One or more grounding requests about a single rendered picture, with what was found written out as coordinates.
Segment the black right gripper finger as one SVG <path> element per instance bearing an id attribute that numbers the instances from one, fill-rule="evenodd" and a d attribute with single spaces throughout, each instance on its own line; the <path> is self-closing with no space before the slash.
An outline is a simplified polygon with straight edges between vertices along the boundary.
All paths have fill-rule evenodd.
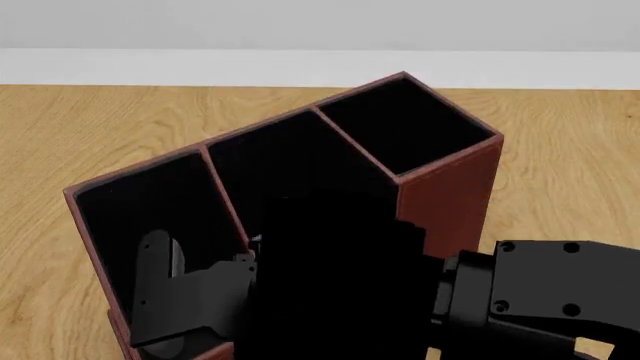
<path id="1" fill-rule="evenodd" d="M 208 326 L 166 334 L 135 327 L 135 348 L 142 360 L 228 360 L 234 340 L 234 332 L 222 335 Z"/>
<path id="2" fill-rule="evenodd" d="M 252 254 L 236 254 L 210 268 L 183 274 L 181 251 L 164 230 L 143 237 L 136 260 L 130 344 L 147 347 L 198 329 L 223 340 L 240 330 L 258 264 Z"/>

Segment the red-brown three-compartment caddy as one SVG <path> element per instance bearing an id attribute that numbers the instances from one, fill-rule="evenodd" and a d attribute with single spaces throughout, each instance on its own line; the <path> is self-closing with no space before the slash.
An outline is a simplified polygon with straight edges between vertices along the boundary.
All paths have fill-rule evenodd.
<path id="1" fill-rule="evenodd" d="M 126 360 L 144 236 L 169 233 L 181 273 L 256 254 L 264 202 L 361 191 L 426 231 L 423 251 L 478 247 L 503 135 L 407 73 L 72 185 L 64 197 Z"/>

